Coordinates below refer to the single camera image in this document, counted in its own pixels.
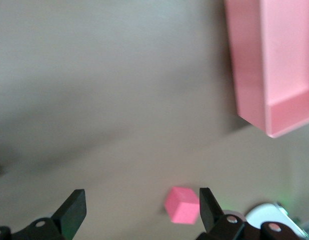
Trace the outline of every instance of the cube face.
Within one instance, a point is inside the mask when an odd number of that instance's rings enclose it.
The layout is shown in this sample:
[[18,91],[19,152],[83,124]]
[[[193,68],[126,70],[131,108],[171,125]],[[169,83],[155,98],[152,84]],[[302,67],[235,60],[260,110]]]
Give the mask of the cube face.
[[195,224],[200,212],[197,195],[190,188],[183,187],[171,189],[164,207],[175,224]]

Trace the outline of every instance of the pink tray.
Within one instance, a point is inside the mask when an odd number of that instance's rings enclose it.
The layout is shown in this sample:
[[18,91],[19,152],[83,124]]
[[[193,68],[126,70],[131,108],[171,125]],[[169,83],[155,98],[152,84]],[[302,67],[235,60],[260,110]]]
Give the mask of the pink tray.
[[225,0],[238,114],[276,138],[309,123],[309,0]]

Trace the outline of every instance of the black mechanical part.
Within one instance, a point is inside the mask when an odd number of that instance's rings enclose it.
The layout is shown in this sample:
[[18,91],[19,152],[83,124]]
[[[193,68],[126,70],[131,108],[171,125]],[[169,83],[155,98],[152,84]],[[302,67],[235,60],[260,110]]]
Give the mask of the black mechanical part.
[[85,190],[77,189],[51,218],[40,218],[11,234],[0,226],[0,240],[72,240],[87,214]]
[[238,216],[225,215],[209,188],[200,188],[200,215],[206,232],[196,240],[300,240],[280,222],[264,222],[261,229],[242,221]]

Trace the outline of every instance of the gray surface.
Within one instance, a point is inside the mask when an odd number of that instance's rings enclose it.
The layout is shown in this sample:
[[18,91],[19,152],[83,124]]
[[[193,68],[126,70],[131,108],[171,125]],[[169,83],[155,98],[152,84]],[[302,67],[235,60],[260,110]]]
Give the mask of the gray surface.
[[0,225],[85,188],[75,239],[194,239],[171,186],[224,209],[309,219],[309,125],[278,139],[236,116],[222,1],[0,1]]

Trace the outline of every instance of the pink box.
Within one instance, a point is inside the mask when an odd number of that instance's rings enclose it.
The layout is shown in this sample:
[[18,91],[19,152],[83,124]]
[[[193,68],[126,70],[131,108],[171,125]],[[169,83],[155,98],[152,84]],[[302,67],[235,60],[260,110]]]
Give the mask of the pink box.
[[237,111],[276,138],[309,123],[309,0],[225,0]]
[[190,188],[172,187],[164,207],[171,222],[175,224],[195,224],[199,215],[199,198]]

